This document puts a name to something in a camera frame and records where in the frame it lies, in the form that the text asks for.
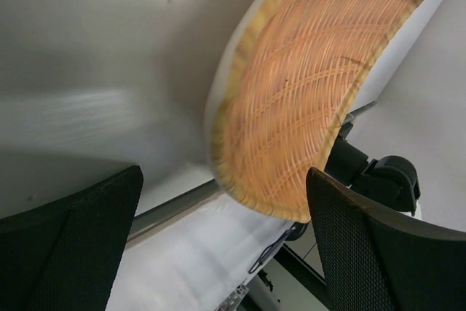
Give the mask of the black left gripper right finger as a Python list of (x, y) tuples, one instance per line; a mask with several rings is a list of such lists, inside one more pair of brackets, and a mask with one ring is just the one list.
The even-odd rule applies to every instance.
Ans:
[(464, 310), (465, 233), (399, 213), (317, 168), (307, 200), (332, 310)]

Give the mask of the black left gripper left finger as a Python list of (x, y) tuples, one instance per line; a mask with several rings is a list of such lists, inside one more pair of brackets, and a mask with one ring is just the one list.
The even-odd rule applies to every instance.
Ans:
[(143, 187), (131, 166), (1, 220), (2, 310), (104, 310)]

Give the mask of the woven bamboo fan tray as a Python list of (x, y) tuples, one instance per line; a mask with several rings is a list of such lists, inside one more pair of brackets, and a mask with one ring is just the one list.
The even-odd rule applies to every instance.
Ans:
[(370, 70), (423, 1), (255, 0), (205, 108), (208, 158), (225, 192), (307, 223), (307, 171), (325, 167)]

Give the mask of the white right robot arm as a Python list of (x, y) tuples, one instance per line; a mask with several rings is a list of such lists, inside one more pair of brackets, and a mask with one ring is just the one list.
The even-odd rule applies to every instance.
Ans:
[(334, 310), (463, 310), (465, 233), (414, 218), (415, 167), (370, 160), (340, 130), (307, 199)]

